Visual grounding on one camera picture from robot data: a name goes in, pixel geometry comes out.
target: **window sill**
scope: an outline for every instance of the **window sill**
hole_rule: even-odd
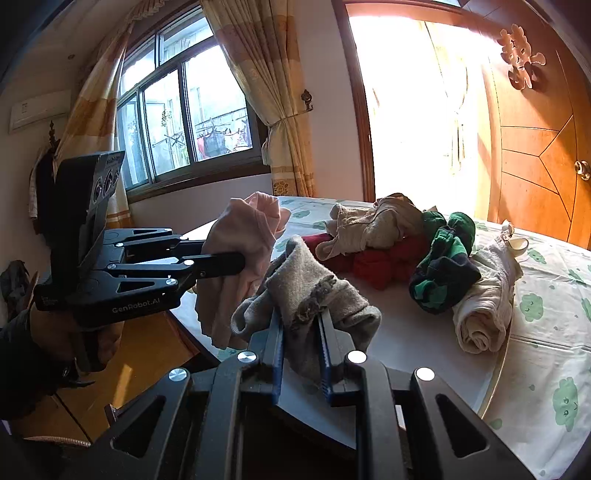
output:
[[[148,184],[127,191],[127,201],[131,205],[145,199],[164,195],[165,193],[207,185],[217,181],[240,179],[253,175],[271,173],[271,168],[262,161],[251,161],[243,165],[233,166],[225,170],[213,171],[201,176],[179,176],[157,184]]]

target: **person's arm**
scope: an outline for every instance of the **person's arm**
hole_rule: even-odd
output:
[[[119,347],[123,324],[99,334],[99,359],[106,364]],[[77,378],[70,334],[71,315],[26,310],[0,330],[0,419],[30,413],[45,395]]]

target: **black sleeve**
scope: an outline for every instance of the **black sleeve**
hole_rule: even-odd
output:
[[[53,359],[33,342],[29,311],[21,312],[0,330],[0,419],[33,411],[45,395],[66,386],[73,362]]]

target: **bright doorway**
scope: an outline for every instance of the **bright doorway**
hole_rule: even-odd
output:
[[[482,37],[405,17],[351,16],[368,103],[375,195],[486,219],[490,143]]]

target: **dark green sock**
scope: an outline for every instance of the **dark green sock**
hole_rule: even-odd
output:
[[[441,313],[458,303],[480,280],[478,268],[468,259],[476,226],[461,212],[452,213],[447,225],[439,212],[423,212],[423,222],[427,237],[433,235],[431,250],[419,263],[408,289],[423,310]]]

